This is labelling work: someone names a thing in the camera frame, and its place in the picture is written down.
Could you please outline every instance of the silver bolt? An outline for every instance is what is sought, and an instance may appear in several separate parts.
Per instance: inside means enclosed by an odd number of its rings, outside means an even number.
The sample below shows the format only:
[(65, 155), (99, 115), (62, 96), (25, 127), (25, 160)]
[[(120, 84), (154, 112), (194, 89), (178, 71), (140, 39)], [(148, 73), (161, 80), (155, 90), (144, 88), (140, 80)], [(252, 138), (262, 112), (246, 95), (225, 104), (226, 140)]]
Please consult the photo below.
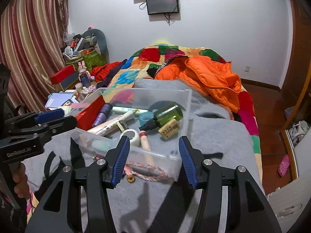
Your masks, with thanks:
[(97, 160), (96, 163), (97, 163), (97, 165), (102, 166), (103, 164), (106, 163), (106, 161), (101, 158), (101, 159)]
[(244, 166), (238, 166), (238, 170), (240, 172), (246, 172), (246, 168)]
[(71, 170), (71, 166), (64, 166), (63, 172), (69, 172)]
[(212, 160), (210, 160), (209, 158), (207, 158), (207, 159), (205, 159), (205, 160), (203, 161), (203, 163), (204, 163), (205, 165), (207, 165), (207, 166), (210, 166), (213, 162), (212, 162)]

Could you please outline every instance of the white tape roll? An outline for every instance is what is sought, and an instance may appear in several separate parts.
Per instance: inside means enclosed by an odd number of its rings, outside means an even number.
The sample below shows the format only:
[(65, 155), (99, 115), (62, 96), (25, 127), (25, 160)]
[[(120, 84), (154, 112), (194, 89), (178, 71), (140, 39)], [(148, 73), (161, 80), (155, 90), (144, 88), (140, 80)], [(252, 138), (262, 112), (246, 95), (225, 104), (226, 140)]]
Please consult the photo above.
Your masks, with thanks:
[(130, 139), (130, 144), (134, 145), (134, 146), (140, 146), (140, 139), (139, 139), (139, 135), (137, 133), (136, 130), (134, 129), (127, 129), (125, 131), (122, 132), (120, 138), (122, 136), (127, 136)]

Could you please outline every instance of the colorful bedspread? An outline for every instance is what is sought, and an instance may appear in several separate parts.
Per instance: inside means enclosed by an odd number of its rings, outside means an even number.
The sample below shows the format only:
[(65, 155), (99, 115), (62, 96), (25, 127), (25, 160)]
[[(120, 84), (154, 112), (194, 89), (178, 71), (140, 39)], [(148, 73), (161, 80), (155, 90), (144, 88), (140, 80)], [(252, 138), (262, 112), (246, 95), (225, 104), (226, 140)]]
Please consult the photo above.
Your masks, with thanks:
[[(225, 60), (215, 51), (201, 48), (186, 48), (173, 45), (154, 45), (147, 46), (135, 52), (128, 61), (123, 65), (121, 70), (114, 76), (109, 87), (110, 88), (131, 88), (134, 81), (138, 78), (150, 78), (147, 70), (149, 68), (159, 68), (168, 58), (176, 55), (193, 56), (208, 56), (213, 61), (225, 63)], [(248, 130), (254, 145), (253, 150), (258, 166), (260, 181), (262, 181), (262, 161), (259, 143), (259, 133), (255, 118), (254, 106), (252, 97), (242, 87), (238, 95), (240, 102), (240, 110), (238, 114), (241, 117), (242, 123)]]

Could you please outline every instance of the pink crocs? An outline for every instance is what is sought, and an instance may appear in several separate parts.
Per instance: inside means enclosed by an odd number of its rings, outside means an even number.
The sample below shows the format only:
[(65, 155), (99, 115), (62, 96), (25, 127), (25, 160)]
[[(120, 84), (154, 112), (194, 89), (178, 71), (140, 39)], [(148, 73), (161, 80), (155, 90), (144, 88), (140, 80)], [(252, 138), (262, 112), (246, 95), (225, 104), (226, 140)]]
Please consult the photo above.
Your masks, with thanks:
[(279, 172), (279, 175), (280, 175), (281, 177), (284, 177), (284, 175), (286, 174), (287, 169), (288, 169), (289, 166), (290, 166), (290, 158), (289, 158), (288, 155), (286, 154), (286, 155), (283, 157), (282, 162), (279, 164), (278, 172)]

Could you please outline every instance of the clear plastic bin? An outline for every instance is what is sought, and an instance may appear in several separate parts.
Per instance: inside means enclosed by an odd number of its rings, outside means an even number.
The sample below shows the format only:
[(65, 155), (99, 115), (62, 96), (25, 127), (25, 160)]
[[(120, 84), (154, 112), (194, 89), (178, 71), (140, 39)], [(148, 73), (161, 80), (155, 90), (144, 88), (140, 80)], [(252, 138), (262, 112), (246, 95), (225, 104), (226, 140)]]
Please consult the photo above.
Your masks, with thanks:
[[(161, 101), (176, 102), (181, 106), (183, 112), (183, 118), (179, 121), (180, 130), (178, 134), (173, 135), (169, 139), (165, 140), (158, 133), (157, 129), (147, 131), (148, 141), (151, 151), (146, 151), (140, 147), (132, 146), (128, 161), (135, 163), (147, 164), (147, 161), (152, 158), (154, 166), (162, 168), (169, 177), (178, 179), (178, 175), (181, 168), (181, 157), (178, 150), (178, 139), (180, 136), (187, 135), (189, 111), (192, 97), (192, 90), (159, 90), (159, 89), (114, 89), (114, 88), (100, 88), (84, 99), (78, 106), (71, 110), (69, 115), (76, 116), (78, 113), (85, 109), (83, 103), (92, 103), (100, 95), (103, 96), (105, 102), (113, 104), (113, 106), (121, 106), (128, 108), (146, 109), (152, 110), (150, 107)], [(163, 107), (165, 103), (157, 103), (158, 106)], [(111, 120), (120, 114), (116, 114), (111, 111), (107, 120)], [(139, 121), (138, 117), (126, 122), (130, 129), (134, 129), (139, 133)], [(82, 147), (87, 147), (90, 151), (95, 151), (101, 155), (105, 155), (107, 148), (100, 150), (93, 145), (94, 140), (100, 140), (103, 143), (111, 144), (111, 148), (115, 148), (115, 145), (120, 139), (121, 132), (119, 129), (109, 133), (105, 137), (97, 136), (90, 132), (76, 128), (73, 139)]]

